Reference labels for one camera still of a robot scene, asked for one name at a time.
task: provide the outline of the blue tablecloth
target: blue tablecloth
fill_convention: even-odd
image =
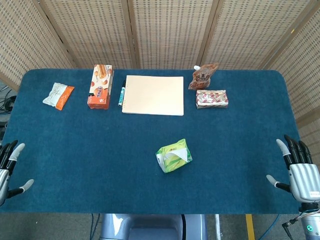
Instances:
[[[116,69],[108,110],[90,109],[91,69],[27,72],[4,143],[25,143],[10,187],[34,178],[4,212],[137,214],[295,213],[276,138],[299,135],[283,77],[269,70],[218,70],[209,89],[228,108],[196,109],[193,70]],[[126,75],[183,76],[184,116],[125,114],[117,106]],[[75,86],[64,109],[43,104],[53,83]],[[193,161],[163,173],[155,153],[185,138]]]

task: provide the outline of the perforated panel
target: perforated panel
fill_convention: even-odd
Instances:
[[[133,0],[141,68],[192,68],[212,3],[212,0]]]
[[[224,0],[204,64],[257,69],[308,0]]]
[[[42,0],[41,5],[80,67],[132,68],[120,0]]]
[[[286,80],[295,118],[320,106],[320,10],[271,66]]]
[[[32,1],[0,1],[0,73],[19,86],[30,69],[72,68]]]
[[[311,151],[313,163],[320,166],[320,119],[301,127],[299,133]]]

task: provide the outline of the green tissue package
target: green tissue package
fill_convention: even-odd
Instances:
[[[165,173],[172,172],[192,161],[185,139],[181,139],[174,144],[161,147],[155,153],[155,156],[162,171]]]

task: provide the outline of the floor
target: floor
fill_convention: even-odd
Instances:
[[[0,89],[5,85],[0,82]],[[10,89],[0,92],[2,101]],[[11,91],[8,96],[16,95]],[[7,121],[10,115],[0,115],[0,121]],[[253,215],[255,239],[272,224],[277,215]],[[281,224],[295,215],[281,215],[265,240],[286,240],[287,235]],[[98,222],[94,240],[99,239],[101,222]],[[222,240],[247,240],[245,215],[220,215]],[[89,240],[91,214],[77,213],[0,213],[0,240]],[[303,229],[298,222],[290,227],[294,240],[304,240]],[[215,216],[207,215],[208,240],[215,240]]]

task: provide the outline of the beige notebook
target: beige notebook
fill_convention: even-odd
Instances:
[[[122,112],[183,116],[184,77],[127,75]]]

